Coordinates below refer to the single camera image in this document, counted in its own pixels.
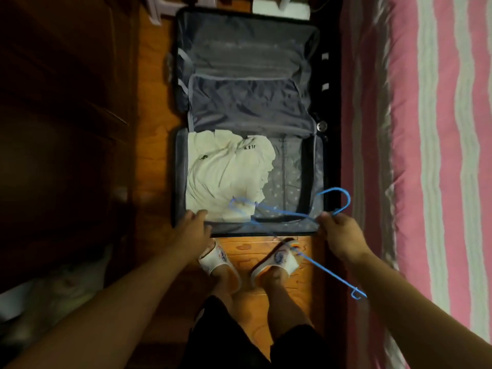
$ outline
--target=wooden floor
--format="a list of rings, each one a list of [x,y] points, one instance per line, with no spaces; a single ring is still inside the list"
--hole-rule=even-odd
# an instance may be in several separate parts
[[[250,3],[234,0],[228,9],[249,11]],[[136,251],[139,263],[166,246],[172,232],[170,206],[173,168],[173,137],[185,126],[174,111],[168,80],[167,55],[173,40],[172,20],[162,26],[150,23],[144,8],[140,14],[138,62],[139,122],[136,141],[136,186],[133,201],[137,208]],[[323,263],[323,243],[299,237],[302,251]],[[231,261],[248,285],[247,273],[278,243],[267,237],[222,239]],[[289,279],[287,287],[296,303],[311,317],[316,329],[324,330],[324,275],[307,261]],[[194,314],[210,291],[210,280],[198,263],[190,264],[176,279],[145,332],[144,343],[186,342]],[[250,339],[270,356],[272,338],[267,326],[268,299],[262,290],[237,295],[234,317]]]

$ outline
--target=white shirt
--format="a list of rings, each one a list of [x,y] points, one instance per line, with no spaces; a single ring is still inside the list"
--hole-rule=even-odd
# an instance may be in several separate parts
[[[227,130],[188,134],[186,208],[209,211],[209,221],[249,221],[255,206],[234,202],[246,198],[261,202],[262,189],[273,169],[275,150],[265,136],[243,139]]]

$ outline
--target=black shorts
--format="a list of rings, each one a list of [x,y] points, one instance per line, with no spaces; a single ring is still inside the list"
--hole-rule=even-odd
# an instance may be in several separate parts
[[[210,296],[190,332],[180,368],[333,367],[326,342],[311,325],[283,334],[270,348],[270,359],[251,343],[222,301]]]

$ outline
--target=suitcase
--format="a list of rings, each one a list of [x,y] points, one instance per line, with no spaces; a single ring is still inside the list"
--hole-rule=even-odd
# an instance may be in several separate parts
[[[267,136],[275,149],[265,199],[250,222],[210,222],[215,237],[310,235],[329,210],[328,139],[310,113],[319,59],[319,30],[285,18],[183,8],[176,15],[174,95],[188,126],[175,139],[173,222],[186,211],[188,133],[227,129],[243,137]]]

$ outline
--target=white slipper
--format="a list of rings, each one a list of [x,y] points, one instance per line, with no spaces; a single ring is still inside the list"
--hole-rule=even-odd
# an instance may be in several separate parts
[[[251,272],[251,285],[256,286],[256,277],[266,268],[266,267],[281,267],[284,268],[287,274],[290,276],[296,269],[298,269],[299,264],[297,264],[296,258],[291,252],[291,247],[298,247],[299,242],[292,240],[286,242],[279,247],[272,255],[270,255],[265,260],[262,260],[255,269]]]
[[[218,244],[218,240],[213,239],[215,241],[215,246],[213,247],[212,251],[210,251],[208,254],[206,254],[203,258],[199,259],[198,262],[200,263],[200,266],[202,269],[210,275],[212,271],[217,268],[219,265],[222,264],[227,264],[228,266],[231,267],[232,271],[236,275],[238,279],[238,286],[236,290],[234,290],[233,293],[236,293],[241,289],[241,277],[239,277],[239,273],[237,272],[236,268],[232,265],[230,262],[229,258],[227,257],[227,254],[225,253],[224,249]]]

